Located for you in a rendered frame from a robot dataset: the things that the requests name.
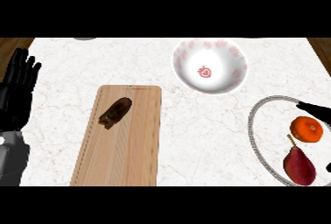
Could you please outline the red pear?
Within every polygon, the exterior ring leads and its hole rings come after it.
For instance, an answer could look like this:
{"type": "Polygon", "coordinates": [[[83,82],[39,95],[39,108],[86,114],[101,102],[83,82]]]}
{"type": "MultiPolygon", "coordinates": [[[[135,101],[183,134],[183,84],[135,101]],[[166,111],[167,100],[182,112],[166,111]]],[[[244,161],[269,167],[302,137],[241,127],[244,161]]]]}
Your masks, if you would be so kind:
{"type": "Polygon", "coordinates": [[[309,186],[316,180],[316,168],[291,135],[287,135],[293,147],[284,158],[284,171],[288,178],[302,186],[309,186]]]}

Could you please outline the white plate with grey rim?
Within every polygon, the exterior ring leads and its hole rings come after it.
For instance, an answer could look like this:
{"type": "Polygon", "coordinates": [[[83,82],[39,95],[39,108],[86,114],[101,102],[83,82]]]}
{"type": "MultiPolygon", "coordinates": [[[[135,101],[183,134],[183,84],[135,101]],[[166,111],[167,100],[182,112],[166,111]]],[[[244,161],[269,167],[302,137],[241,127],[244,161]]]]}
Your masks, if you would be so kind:
{"type": "Polygon", "coordinates": [[[303,143],[293,136],[287,136],[291,121],[299,116],[313,117],[297,108],[299,100],[284,95],[265,97],[254,105],[248,114],[248,139],[253,152],[263,168],[285,186],[299,186],[290,179],[284,169],[284,159],[294,147],[302,148],[305,155],[315,165],[315,181],[312,186],[331,186],[331,127],[319,119],[324,135],[316,143],[303,143]]]}

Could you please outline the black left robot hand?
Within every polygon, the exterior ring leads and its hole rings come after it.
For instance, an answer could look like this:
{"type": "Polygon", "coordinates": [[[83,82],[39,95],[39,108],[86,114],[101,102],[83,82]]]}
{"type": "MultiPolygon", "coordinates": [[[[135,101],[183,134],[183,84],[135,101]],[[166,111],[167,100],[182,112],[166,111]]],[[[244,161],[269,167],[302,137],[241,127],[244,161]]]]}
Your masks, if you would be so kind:
{"type": "Polygon", "coordinates": [[[21,130],[27,125],[40,68],[28,50],[16,48],[0,82],[0,132],[21,130]]]}

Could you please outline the dark brown squash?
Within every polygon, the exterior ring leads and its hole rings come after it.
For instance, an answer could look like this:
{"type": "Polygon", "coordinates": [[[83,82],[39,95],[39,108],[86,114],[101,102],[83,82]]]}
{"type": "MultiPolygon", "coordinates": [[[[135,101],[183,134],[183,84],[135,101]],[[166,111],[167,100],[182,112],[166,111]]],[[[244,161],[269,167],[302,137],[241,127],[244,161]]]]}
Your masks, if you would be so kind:
{"type": "Polygon", "coordinates": [[[108,130],[129,113],[132,106],[132,99],[129,97],[120,98],[110,106],[107,112],[101,115],[98,123],[105,126],[108,130]]]}

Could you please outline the orange fruit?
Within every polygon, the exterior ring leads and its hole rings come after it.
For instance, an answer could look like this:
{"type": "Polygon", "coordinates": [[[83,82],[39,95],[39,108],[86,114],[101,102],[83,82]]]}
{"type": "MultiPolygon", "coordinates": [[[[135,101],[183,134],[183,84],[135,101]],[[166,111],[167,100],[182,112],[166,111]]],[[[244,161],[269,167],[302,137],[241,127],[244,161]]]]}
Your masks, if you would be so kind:
{"type": "Polygon", "coordinates": [[[305,143],[316,143],[324,135],[324,128],[318,120],[308,116],[299,116],[290,125],[294,138],[305,143]]]}

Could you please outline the white bowl with pink print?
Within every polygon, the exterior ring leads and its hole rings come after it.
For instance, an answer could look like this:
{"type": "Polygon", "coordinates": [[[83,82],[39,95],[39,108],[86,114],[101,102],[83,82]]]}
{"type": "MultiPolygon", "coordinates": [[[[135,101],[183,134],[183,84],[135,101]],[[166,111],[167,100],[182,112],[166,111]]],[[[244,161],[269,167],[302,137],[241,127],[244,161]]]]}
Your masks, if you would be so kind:
{"type": "Polygon", "coordinates": [[[226,95],[248,78],[248,60],[228,38],[185,38],[175,46],[170,64],[182,84],[200,94],[226,95]]]}

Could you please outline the wooden cutting board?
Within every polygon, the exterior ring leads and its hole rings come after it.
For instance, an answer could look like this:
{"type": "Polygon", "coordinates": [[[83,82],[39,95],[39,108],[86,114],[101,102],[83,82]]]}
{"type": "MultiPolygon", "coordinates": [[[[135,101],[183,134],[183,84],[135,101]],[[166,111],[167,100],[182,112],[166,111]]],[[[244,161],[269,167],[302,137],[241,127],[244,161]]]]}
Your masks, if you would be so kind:
{"type": "Polygon", "coordinates": [[[98,90],[70,184],[154,186],[158,173],[161,88],[105,85],[98,90]],[[129,113],[111,128],[99,117],[114,102],[132,99],[129,113]]]}

